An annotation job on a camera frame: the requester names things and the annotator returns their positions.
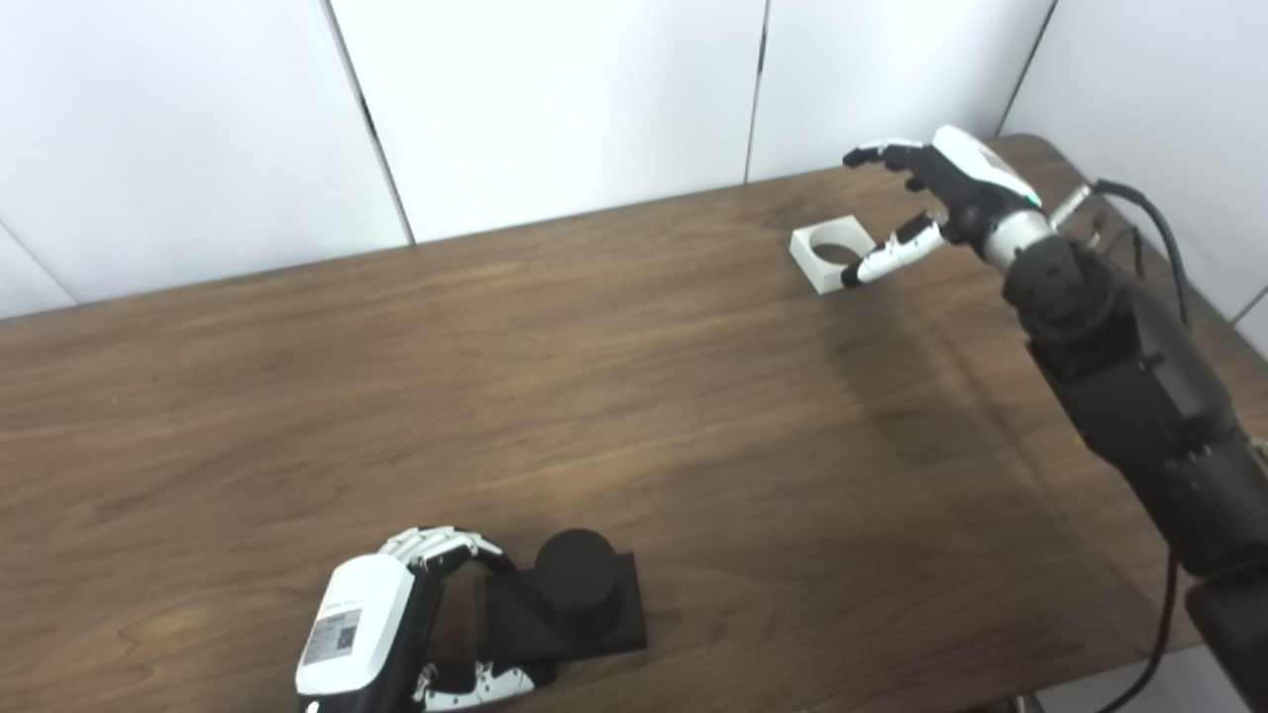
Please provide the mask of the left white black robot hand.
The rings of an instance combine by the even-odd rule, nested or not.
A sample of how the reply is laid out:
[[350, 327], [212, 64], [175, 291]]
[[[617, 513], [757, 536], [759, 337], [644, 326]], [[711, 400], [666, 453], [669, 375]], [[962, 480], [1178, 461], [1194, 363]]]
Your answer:
[[406, 529], [337, 565], [297, 664], [297, 709], [470, 710], [552, 686], [548, 661], [426, 661], [445, 581], [470, 562], [516, 568], [493, 540], [454, 525]]

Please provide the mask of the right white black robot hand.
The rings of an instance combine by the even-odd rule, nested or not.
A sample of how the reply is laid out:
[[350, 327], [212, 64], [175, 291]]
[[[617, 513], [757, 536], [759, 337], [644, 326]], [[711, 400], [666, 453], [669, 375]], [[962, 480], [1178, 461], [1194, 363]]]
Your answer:
[[943, 126], [929, 142], [883, 140], [844, 154], [847, 167], [879, 162], [905, 173], [909, 192], [928, 192], [943, 207], [924, 211], [891, 231], [841, 274], [847, 289], [874, 283], [928, 258], [943, 245], [971, 247], [983, 263], [1008, 274], [1019, 254], [1051, 239], [1036, 190], [978, 137]]

